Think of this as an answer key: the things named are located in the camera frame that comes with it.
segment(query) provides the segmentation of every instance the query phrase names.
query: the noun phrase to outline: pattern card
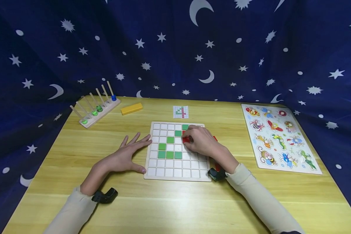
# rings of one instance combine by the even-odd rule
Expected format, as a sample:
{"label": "pattern card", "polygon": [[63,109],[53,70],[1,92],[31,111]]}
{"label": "pattern card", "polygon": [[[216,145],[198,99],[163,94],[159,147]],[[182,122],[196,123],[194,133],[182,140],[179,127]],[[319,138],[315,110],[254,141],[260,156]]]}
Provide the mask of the pattern card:
{"label": "pattern card", "polygon": [[257,167],[322,174],[288,108],[242,104]]}
{"label": "pattern card", "polygon": [[188,119],[189,106],[173,106],[173,118]]}
{"label": "pattern card", "polygon": [[190,151],[182,141],[189,125],[199,123],[152,122],[144,179],[210,182],[209,157]]}

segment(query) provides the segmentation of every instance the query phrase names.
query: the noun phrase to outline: animal puzzle piece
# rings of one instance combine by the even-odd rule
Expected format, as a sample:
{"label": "animal puzzle piece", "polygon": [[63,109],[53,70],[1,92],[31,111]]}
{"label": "animal puzzle piece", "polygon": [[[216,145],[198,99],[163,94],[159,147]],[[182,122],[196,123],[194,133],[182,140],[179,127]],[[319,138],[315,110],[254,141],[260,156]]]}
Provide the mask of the animal puzzle piece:
{"label": "animal puzzle piece", "polygon": [[258,119],[250,122],[250,126],[255,129],[257,132],[261,132],[263,128],[265,128],[264,124],[261,123]]}
{"label": "animal puzzle piece", "polygon": [[259,152],[260,152],[260,162],[262,162],[268,166],[271,166],[271,165],[277,166],[277,162],[271,153],[263,150],[263,148],[261,146],[258,146],[257,150],[259,150]]}
{"label": "animal puzzle piece", "polygon": [[313,165],[313,163],[312,163],[312,157],[309,155],[309,153],[306,153],[306,152],[304,152],[304,150],[301,150],[298,152],[298,155],[304,158],[304,162],[306,162],[309,165],[311,170],[314,170],[314,171],[317,170],[315,165]]}
{"label": "animal puzzle piece", "polygon": [[291,136],[290,138],[287,138],[286,141],[291,146],[304,146],[304,142],[299,136]]}
{"label": "animal puzzle piece", "polygon": [[280,135],[272,134],[271,137],[274,140],[278,140],[278,143],[281,146],[282,150],[286,150],[285,142],[283,141],[283,138]]}
{"label": "animal puzzle piece", "polygon": [[270,129],[273,130],[274,132],[275,132],[275,131],[283,132],[283,129],[280,128],[280,127],[278,126],[278,124],[272,123],[272,122],[269,121],[269,120],[267,120],[267,123],[268,123]]}
{"label": "animal puzzle piece", "polygon": [[260,117],[260,113],[252,107],[247,107],[245,109],[250,115]]}
{"label": "animal puzzle piece", "polygon": [[272,146],[274,145],[273,141],[271,139],[267,139],[266,137],[262,136],[262,135],[256,135],[255,134],[255,139],[262,141],[262,143],[264,143],[264,146],[268,149],[271,149]]}
{"label": "animal puzzle piece", "polygon": [[285,121],[285,126],[286,126],[286,130],[288,133],[294,133],[296,132],[296,128],[294,126],[294,124],[290,121]]}

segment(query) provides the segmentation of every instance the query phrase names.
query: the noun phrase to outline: wooden table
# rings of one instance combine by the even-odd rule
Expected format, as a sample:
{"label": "wooden table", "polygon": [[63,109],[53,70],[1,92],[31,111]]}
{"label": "wooden table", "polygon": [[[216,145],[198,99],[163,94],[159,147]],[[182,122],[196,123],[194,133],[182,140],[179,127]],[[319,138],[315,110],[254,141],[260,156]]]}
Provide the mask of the wooden table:
{"label": "wooden table", "polygon": [[[257,168],[239,103],[120,98],[118,108],[86,130],[70,114],[36,177],[3,233],[42,233],[90,168],[114,152],[125,135],[149,133],[152,121],[204,123],[286,207],[306,233],[351,234],[351,208],[318,156],[323,175]],[[144,109],[122,116],[120,109],[141,102]],[[173,106],[189,106],[190,119],[173,119]],[[145,165],[147,149],[133,161]],[[99,205],[81,233],[267,233],[244,198],[227,181],[144,180],[135,172],[116,173],[104,188],[118,190]]]}

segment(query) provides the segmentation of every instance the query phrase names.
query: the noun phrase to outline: finger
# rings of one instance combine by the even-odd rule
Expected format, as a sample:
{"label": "finger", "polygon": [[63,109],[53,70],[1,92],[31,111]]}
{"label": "finger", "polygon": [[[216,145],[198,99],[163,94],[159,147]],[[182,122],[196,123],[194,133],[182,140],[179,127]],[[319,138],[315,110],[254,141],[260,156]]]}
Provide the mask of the finger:
{"label": "finger", "polygon": [[123,139],[121,145],[120,145],[120,148],[124,147],[126,145],[126,142],[128,142],[128,139],[129,139],[129,136],[126,135],[125,138]]}

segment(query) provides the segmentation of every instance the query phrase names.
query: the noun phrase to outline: beige sleeve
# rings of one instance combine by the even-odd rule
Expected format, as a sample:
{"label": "beige sleeve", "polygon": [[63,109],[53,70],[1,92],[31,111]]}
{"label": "beige sleeve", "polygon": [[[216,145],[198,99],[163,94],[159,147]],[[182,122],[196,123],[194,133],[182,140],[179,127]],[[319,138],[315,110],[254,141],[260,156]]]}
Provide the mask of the beige sleeve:
{"label": "beige sleeve", "polygon": [[230,185],[244,196],[271,233],[298,231],[305,233],[291,214],[262,186],[251,172],[239,164],[234,174],[226,173]]}
{"label": "beige sleeve", "polygon": [[91,199],[92,197],[80,192],[80,187],[74,188],[43,234],[78,234],[97,205]]}

